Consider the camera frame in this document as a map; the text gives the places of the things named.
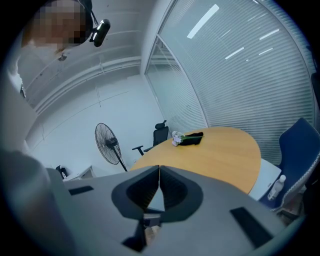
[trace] oval table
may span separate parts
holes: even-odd
[[[254,138],[231,127],[210,127],[198,145],[173,146],[172,138],[145,153],[131,168],[171,166],[215,178],[245,193],[253,188],[260,171],[260,149]]]

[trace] plastic bottle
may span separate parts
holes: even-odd
[[[280,191],[284,188],[284,182],[286,180],[286,176],[281,175],[280,178],[273,184],[273,187],[268,194],[268,200],[275,200],[277,195],[279,195]]]

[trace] blue office chair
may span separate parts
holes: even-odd
[[[168,133],[169,133],[169,127],[166,126],[166,121],[164,120],[162,123],[157,123],[155,125],[155,130],[153,132],[153,146],[145,149],[143,152],[141,150],[142,146],[134,147],[132,150],[138,150],[141,154],[141,156],[144,155],[144,152],[148,152],[156,145],[160,144],[161,142],[164,142],[168,139]]]
[[[284,187],[273,201],[268,200],[271,188],[260,199],[272,211],[278,211],[304,186],[320,157],[320,135],[304,118],[300,118],[279,139],[282,160],[281,175],[286,176]]]

